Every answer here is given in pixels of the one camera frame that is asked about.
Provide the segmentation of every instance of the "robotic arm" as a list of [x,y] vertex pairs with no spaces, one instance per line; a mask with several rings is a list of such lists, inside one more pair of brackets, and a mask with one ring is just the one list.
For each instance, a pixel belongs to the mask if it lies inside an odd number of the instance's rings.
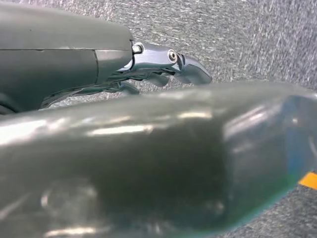
[[195,59],[135,42],[123,26],[54,9],[0,2],[0,114],[45,108],[69,96],[139,90],[125,82],[208,84]]

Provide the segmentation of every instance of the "shiny plastic surface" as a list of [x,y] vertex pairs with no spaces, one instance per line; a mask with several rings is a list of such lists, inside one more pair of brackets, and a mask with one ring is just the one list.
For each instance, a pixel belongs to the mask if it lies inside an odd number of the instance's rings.
[[205,237],[315,163],[316,95],[231,83],[0,121],[0,237]]

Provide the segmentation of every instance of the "gray carpet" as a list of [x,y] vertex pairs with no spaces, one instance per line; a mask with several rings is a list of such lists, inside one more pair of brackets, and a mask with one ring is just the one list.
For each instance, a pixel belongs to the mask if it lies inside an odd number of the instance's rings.
[[[199,59],[214,83],[286,81],[317,89],[317,0],[15,0],[129,27],[137,40]],[[142,92],[164,88],[138,83]],[[101,93],[55,106],[105,100]],[[222,238],[316,238],[317,191],[297,187],[272,209]]]

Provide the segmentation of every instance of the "yellow tape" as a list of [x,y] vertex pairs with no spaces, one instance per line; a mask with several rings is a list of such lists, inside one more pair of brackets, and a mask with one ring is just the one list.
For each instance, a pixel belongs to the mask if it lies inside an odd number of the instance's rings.
[[300,180],[300,184],[317,190],[317,175],[315,173],[308,173]]

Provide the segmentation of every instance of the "prosthetic hand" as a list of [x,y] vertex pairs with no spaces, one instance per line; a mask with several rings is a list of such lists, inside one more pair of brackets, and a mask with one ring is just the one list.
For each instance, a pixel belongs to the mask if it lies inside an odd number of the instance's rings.
[[139,90],[128,79],[165,86],[208,84],[195,59],[135,42],[121,25],[54,9],[0,2],[0,114],[37,110],[69,96]]

